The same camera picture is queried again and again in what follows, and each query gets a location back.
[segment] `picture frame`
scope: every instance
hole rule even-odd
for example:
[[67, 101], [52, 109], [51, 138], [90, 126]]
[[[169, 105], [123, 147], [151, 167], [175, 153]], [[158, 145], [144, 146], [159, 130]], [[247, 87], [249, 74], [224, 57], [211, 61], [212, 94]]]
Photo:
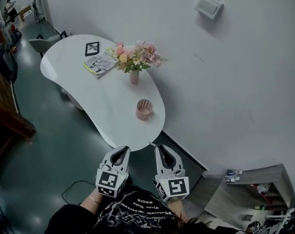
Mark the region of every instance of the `picture frame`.
[[99, 53], [99, 41], [90, 42], [85, 45], [85, 56], [94, 56]]

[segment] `curved tabletop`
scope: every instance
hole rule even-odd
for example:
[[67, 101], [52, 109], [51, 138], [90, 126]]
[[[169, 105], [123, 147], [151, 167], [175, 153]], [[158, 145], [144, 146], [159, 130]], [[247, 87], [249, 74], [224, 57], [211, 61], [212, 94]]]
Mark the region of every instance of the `curved tabletop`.
[[[75, 35], [53, 45], [44, 55], [42, 74], [64, 88], [81, 105], [104, 140], [112, 147], [127, 145], [131, 151], [146, 147], [160, 134], [165, 121], [165, 108], [156, 85], [147, 71], [140, 72], [138, 85], [130, 83], [129, 74], [111, 70], [96, 79], [83, 63], [85, 45], [99, 41], [100, 51], [115, 43], [92, 35]], [[136, 118], [140, 99], [153, 104], [153, 116]]]

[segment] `pink vase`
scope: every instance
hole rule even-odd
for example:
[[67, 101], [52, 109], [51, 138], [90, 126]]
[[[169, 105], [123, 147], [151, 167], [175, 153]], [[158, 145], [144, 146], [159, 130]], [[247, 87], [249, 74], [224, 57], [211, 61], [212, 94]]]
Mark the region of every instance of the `pink vase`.
[[138, 77], [139, 77], [139, 71], [138, 70], [131, 70], [130, 71], [130, 82], [134, 85], [138, 84]]

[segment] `black picture frame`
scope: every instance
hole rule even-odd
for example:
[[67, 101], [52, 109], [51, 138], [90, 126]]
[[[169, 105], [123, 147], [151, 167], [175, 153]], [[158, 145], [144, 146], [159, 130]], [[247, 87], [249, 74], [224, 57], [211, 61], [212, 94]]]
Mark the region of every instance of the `black picture frame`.
[[[90, 51], [89, 49], [89, 46], [90, 45], [95, 45], [94, 48], [94, 51], [91, 52], [91, 53], [88, 53], [88, 50]], [[90, 42], [90, 43], [87, 43], [85, 45], [85, 56], [88, 57], [88, 56], [94, 56], [94, 55], [97, 55], [99, 53], [99, 41], [95, 41], [95, 42]]]

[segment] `green floor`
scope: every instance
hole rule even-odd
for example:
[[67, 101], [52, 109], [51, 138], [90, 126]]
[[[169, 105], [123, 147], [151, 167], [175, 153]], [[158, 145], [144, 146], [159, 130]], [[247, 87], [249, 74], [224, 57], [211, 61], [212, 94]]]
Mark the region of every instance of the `green floor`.
[[[28, 43], [38, 34], [55, 35], [46, 22], [27, 25], [15, 54], [18, 78], [14, 84], [22, 115], [37, 129], [32, 143], [21, 142], [12, 148], [0, 167], [0, 205], [16, 233], [43, 233], [50, 217], [65, 202], [61, 198], [74, 181], [95, 182], [99, 163], [111, 150], [89, 117], [76, 109], [62, 89], [40, 72], [40, 54]], [[155, 143], [171, 146], [182, 157], [191, 187], [202, 174], [187, 156], [174, 148], [165, 136]], [[156, 174], [153, 147], [131, 153], [129, 164], [133, 182], [156, 193], [152, 177]], [[78, 204], [93, 188], [77, 184], [67, 194], [70, 203]]]

